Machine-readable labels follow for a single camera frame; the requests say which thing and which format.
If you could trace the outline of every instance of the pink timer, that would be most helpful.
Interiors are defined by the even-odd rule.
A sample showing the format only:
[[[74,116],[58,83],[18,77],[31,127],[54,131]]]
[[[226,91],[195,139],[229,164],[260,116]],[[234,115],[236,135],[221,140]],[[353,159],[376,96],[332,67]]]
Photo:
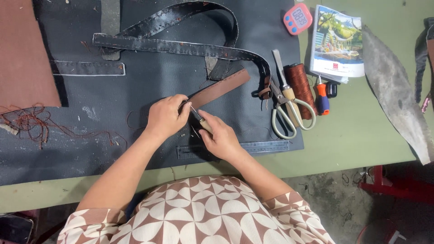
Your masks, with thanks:
[[[305,4],[298,3],[285,14],[283,22],[291,35],[298,35],[312,24],[312,15]]]

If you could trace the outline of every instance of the black leather sheet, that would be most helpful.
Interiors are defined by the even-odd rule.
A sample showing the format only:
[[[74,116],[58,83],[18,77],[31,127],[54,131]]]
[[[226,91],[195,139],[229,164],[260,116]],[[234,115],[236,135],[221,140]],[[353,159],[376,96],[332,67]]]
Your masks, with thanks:
[[[100,2],[69,2],[34,1],[35,15],[50,59],[102,62],[98,48],[91,45],[93,33],[100,32]],[[121,1],[121,30],[179,2]],[[263,56],[272,65],[275,78],[272,49],[280,50],[284,65],[300,61],[298,38],[291,37],[282,24],[282,16],[293,6],[292,1],[276,0],[272,4],[266,0],[215,2],[228,7],[237,18],[239,37],[236,48]],[[221,46],[225,42],[225,32],[231,30],[230,19],[226,13],[209,11],[185,19],[152,38]],[[86,42],[91,52],[81,42]],[[63,107],[47,108],[51,118],[59,125],[70,126],[76,133],[117,132],[130,145],[141,130],[127,127],[125,118],[129,111],[134,110],[128,120],[130,127],[144,127],[148,109],[155,101],[176,93],[191,96],[200,87],[212,84],[211,81],[205,82],[205,61],[199,56],[127,50],[121,53],[119,62],[125,64],[125,76],[55,76]],[[252,62],[235,61],[232,72],[241,66],[249,71],[251,80],[202,109],[232,126],[240,142],[276,138],[270,122],[272,100],[268,101],[266,110],[265,101],[252,95],[260,86],[258,67]],[[203,158],[176,158],[175,146],[200,143],[189,128],[190,125],[170,137],[152,157],[147,169],[205,162]],[[303,148],[301,132],[298,134],[291,140],[293,149]],[[17,139],[0,130],[0,185],[101,174],[125,150],[124,140],[112,135],[119,145],[114,142],[110,146],[105,134],[94,138],[71,138],[52,129],[47,144],[39,150],[37,143]]]

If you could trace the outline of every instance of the brown thread spool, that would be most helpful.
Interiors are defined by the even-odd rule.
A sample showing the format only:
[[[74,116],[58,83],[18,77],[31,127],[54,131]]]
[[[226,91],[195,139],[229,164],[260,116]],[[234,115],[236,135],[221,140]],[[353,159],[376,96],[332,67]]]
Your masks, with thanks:
[[[285,66],[283,70],[285,72],[286,82],[293,89],[296,98],[308,103],[313,111],[315,111],[315,115],[318,115],[304,65],[302,63],[294,63],[293,65]],[[302,119],[312,119],[312,114],[305,106],[299,105],[299,108]]]

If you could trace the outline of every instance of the metal ruler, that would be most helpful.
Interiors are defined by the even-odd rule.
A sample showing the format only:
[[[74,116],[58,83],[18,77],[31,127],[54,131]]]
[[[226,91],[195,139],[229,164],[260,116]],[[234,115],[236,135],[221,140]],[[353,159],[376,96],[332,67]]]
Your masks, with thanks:
[[[240,143],[240,145],[250,154],[290,151],[290,142],[285,140],[245,142]],[[205,145],[176,146],[176,154],[178,159],[199,158],[201,156],[209,157],[211,155]]]

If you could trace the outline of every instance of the brown and white shirt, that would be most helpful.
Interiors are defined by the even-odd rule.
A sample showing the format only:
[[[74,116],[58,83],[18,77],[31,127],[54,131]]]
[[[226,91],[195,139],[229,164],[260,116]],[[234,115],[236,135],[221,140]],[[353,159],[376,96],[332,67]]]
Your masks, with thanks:
[[[117,209],[73,213],[57,244],[334,244],[297,192],[261,203],[235,177],[202,176],[153,190],[126,221]]]

